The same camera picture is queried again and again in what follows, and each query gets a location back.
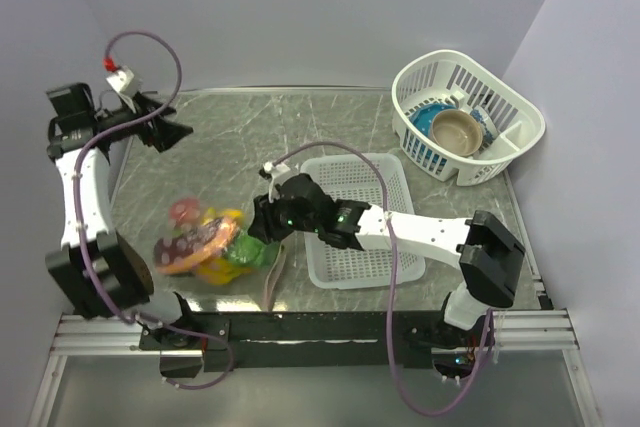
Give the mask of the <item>clear zip bag pink slider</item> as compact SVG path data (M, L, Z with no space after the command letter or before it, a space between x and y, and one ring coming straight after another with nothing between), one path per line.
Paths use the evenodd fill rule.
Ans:
M286 257L284 243L265 243L249 235L242 211L217 211L194 197L183 197L169 207L168 233L153 247L156 271L165 276L195 276L224 286L263 271L263 311L273 309Z

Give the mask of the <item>fake green lettuce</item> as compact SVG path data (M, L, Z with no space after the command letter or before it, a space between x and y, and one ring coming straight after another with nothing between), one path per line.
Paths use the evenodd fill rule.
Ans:
M267 269L276 261L280 243L264 243L241 230L226 249L223 257L233 265L252 270Z

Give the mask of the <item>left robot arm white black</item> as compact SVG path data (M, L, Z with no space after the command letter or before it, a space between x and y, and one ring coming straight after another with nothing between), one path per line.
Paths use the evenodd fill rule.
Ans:
M120 97L113 112L99 111L90 87L72 83L46 93L56 115L46 149L63 184L64 231L58 250L45 256L49 275L76 314L140 323L178 349L197 340L199 325L186 300L154 290L144 259L116 230L109 194L109 150L137 136L164 152L192 133L169 120L174 108L140 92Z

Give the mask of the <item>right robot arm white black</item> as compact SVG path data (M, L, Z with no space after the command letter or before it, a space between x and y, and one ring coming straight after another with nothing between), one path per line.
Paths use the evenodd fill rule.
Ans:
M297 174L273 195L254 199L250 236L282 241L294 232L314 234L337 249L386 250L451 266L463 276L437 322L449 345L467 339L488 309L513 306L525 248L492 213L433 218L388 211L363 201L333 199L307 174Z

